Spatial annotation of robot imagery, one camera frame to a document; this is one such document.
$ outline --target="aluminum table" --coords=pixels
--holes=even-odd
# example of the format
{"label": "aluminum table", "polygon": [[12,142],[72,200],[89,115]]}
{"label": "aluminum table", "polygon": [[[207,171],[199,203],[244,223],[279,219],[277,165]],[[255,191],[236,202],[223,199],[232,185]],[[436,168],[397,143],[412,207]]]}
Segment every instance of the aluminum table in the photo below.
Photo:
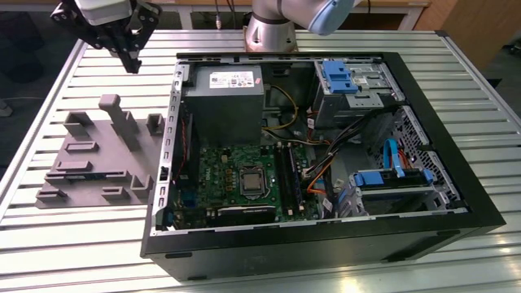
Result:
{"label": "aluminum table", "polygon": [[107,50],[77,42],[0,183],[0,291],[520,292],[521,122],[452,40],[433,32],[299,32],[300,51],[394,51],[508,224],[414,262],[179,283],[139,257],[145,206],[39,210],[35,195],[67,134],[69,111],[117,93],[135,118],[167,113],[177,52],[243,51],[241,31],[157,31],[128,75]]}

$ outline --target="chip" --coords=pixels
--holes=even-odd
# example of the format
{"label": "chip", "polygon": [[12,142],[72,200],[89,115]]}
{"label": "chip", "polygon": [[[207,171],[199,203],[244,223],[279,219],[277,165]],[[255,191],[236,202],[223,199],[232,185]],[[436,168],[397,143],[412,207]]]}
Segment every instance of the chip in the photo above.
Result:
{"label": "chip", "polygon": [[243,176],[244,190],[260,190],[261,184],[263,181],[259,173],[244,174]]}

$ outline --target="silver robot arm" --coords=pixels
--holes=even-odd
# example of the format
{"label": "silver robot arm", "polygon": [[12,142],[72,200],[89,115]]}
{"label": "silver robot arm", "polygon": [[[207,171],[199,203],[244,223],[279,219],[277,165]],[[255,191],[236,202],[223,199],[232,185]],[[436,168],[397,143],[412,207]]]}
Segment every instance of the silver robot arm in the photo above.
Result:
{"label": "silver robot arm", "polygon": [[255,0],[247,29],[249,52],[291,52],[296,48],[295,25],[329,35],[361,0]]}

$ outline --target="sticker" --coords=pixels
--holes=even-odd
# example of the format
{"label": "sticker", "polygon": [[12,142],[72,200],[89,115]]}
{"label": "sticker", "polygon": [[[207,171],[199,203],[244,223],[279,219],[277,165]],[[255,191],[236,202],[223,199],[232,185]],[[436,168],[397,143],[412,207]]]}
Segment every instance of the sticker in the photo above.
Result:
{"label": "sticker", "polygon": [[308,118],[308,128],[314,129],[314,120]]}
{"label": "sticker", "polygon": [[212,72],[211,89],[233,87],[255,87],[253,71]]}
{"label": "sticker", "polygon": [[356,84],[366,84],[368,80],[365,78],[353,78]]}
{"label": "sticker", "polygon": [[322,206],[326,208],[329,212],[333,210],[333,204],[326,198],[324,198]]}

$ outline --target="connector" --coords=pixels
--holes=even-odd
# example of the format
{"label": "connector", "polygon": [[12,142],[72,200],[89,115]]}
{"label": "connector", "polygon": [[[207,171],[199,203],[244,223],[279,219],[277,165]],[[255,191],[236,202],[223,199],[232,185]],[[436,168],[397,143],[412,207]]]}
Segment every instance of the connector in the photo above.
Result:
{"label": "connector", "polygon": [[215,17],[215,26],[216,26],[217,29],[221,29],[221,27],[223,27],[221,16],[219,14]]}

